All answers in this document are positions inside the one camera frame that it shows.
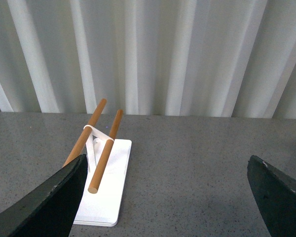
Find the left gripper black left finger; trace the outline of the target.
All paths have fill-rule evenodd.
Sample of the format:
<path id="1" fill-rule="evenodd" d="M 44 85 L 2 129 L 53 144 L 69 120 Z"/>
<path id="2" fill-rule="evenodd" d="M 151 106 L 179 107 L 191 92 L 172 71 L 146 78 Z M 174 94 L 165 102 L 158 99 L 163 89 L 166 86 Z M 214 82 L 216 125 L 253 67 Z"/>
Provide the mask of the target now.
<path id="1" fill-rule="evenodd" d="M 0 237 L 67 237 L 88 172 L 85 154 L 0 213 Z"/>

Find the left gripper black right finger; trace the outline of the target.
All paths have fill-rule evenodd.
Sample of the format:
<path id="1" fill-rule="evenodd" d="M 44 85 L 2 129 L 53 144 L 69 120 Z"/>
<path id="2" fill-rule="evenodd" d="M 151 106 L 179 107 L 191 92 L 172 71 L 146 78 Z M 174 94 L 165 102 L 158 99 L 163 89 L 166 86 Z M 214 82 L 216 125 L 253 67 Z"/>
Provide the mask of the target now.
<path id="1" fill-rule="evenodd" d="M 296 180 L 257 156 L 247 166 L 248 181 L 273 237 L 296 237 Z"/>

